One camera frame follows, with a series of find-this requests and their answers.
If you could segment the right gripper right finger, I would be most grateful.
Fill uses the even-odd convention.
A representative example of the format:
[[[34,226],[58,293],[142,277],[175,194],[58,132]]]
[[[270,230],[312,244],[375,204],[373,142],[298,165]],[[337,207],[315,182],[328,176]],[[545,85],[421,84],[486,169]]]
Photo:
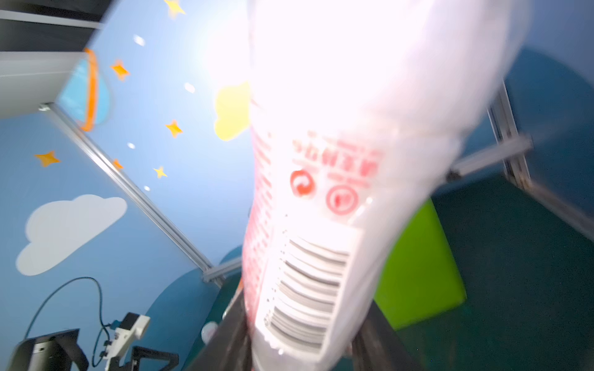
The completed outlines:
[[[420,370],[420,363],[405,348],[375,301],[352,346],[355,371]]]

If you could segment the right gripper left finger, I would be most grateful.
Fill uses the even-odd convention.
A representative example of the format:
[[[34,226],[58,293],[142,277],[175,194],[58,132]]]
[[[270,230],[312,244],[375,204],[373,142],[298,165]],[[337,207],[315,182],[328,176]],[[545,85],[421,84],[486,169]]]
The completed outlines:
[[[185,370],[253,370],[252,340],[241,292],[215,334]]]

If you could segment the white slim bottle red cap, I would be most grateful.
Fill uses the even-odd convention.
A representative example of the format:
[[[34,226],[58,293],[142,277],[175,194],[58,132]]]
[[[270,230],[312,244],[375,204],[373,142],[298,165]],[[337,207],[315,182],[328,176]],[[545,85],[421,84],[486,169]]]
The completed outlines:
[[[527,31],[528,1],[250,1],[253,370],[330,370]]]

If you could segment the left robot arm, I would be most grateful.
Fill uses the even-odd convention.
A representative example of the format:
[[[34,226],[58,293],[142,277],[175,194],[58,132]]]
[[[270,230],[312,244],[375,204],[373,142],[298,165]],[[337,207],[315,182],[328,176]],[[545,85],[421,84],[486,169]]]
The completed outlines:
[[[91,363],[78,345],[77,329],[26,339],[15,348],[7,370],[88,370]],[[143,360],[164,362],[163,370],[173,370],[179,364],[175,353],[160,352],[140,346],[131,348],[131,359],[123,361],[123,356],[108,360],[109,370],[141,370]]]

